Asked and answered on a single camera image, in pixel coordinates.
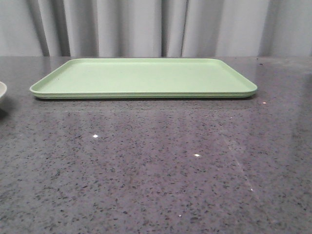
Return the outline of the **cream round plate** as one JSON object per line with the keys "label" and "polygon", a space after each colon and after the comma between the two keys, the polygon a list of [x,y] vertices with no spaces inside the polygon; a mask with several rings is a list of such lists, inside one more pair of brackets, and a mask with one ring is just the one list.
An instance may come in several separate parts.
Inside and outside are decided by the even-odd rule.
{"label": "cream round plate", "polygon": [[0,104],[3,103],[7,92],[7,85],[0,81]]}

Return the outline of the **light green plastic tray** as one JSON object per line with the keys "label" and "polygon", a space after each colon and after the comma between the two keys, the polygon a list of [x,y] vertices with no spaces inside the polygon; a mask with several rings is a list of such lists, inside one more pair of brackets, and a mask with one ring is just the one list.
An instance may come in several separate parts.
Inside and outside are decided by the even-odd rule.
{"label": "light green plastic tray", "polygon": [[248,98],[257,86],[211,58],[79,58],[30,87],[43,99]]}

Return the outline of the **grey pleated curtain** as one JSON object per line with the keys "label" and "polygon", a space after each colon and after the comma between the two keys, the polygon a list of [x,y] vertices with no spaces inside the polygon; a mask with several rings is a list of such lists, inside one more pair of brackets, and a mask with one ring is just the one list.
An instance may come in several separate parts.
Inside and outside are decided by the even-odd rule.
{"label": "grey pleated curtain", "polygon": [[2,56],[311,56],[309,0],[3,0]]}

